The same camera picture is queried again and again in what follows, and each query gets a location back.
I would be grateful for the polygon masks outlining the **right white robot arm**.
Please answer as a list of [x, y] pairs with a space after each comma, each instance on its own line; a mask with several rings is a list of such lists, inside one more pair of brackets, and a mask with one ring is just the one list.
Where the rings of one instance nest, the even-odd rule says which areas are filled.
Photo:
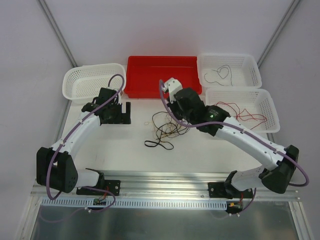
[[191, 88], [167, 87], [166, 107], [176, 120], [185, 120], [199, 131], [225, 140], [255, 158], [261, 165], [246, 171], [232, 171], [218, 195], [232, 199], [241, 192], [256, 187], [284, 194], [290, 185], [298, 160], [299, 149], [269, 142], [244, 127], [229, 112], [217, 105], [205, 105]]

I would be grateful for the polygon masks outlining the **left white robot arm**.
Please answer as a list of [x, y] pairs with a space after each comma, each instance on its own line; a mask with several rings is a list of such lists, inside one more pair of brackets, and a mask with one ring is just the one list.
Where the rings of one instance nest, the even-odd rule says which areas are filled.
[[92, 168], [77, 169], [74, 159], [86, 138], [101, 125], [131, 124], [131, 103], [120, 94], [102, 87], [98, 96], [86, 103], [71, 130], [51, 147], [36, 153], [36, 182], [63, 193], [99, 195], [107, 190], [104, 174]]

